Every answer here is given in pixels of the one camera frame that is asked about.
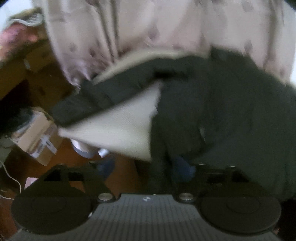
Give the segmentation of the black large garment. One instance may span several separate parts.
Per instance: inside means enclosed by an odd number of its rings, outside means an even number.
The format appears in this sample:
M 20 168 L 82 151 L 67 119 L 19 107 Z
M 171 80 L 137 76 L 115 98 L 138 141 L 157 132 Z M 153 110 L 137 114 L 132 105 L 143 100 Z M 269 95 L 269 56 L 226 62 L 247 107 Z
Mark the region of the black large garment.
M 273 196 L 295 197 L 295 89 L 247 56 L 213 48 L 210 56 L 158 57 L 107 80 L 84 83 L 58 102 L 52 117 L 67 127 L 163 81 L 152 118 L 149 189 L 175 191 L 174 161 L 234 166 Z

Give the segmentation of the cardboard box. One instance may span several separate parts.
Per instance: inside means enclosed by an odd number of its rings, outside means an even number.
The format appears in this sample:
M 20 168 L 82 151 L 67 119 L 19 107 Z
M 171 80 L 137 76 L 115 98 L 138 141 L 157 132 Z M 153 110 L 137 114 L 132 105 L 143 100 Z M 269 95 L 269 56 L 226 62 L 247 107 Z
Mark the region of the cardboard box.
M 42 108 L 30 108 L 29 121 L 11 134 L 10 139 L 23 152 L 47 166 L 63 142 L 52 118 Z

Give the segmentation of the wooden desk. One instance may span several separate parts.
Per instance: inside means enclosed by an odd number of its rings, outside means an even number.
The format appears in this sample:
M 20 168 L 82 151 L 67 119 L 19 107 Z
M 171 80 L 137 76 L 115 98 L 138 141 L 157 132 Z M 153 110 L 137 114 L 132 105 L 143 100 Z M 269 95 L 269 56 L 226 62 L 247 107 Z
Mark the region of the wooden desk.
M 22 109 L 48 112 L 73 90 L 48 40 L 24 47 L 1 62 L 1 133 L 15 125 Z

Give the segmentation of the floral pink curtain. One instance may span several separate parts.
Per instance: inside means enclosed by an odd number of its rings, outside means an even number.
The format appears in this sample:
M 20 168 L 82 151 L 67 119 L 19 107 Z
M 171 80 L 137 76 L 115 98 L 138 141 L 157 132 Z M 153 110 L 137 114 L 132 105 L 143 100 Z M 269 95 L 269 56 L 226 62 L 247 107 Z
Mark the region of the floral pink curtain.
M 246 54 L 288 82 L 295 10 L 285 1 L 34 1 L 53 52 L 74 86 L 144 48 Z

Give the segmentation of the pink floral bag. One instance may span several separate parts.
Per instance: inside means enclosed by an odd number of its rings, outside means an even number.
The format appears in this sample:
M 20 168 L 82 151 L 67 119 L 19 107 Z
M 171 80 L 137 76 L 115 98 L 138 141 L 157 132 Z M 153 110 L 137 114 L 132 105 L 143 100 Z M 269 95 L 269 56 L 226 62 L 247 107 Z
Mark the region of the pink floral bag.
M 26 9 L 12 15 L 1 31 L 1 61 L 6 61 L 22 47 L 47 39 L 41 8 Z

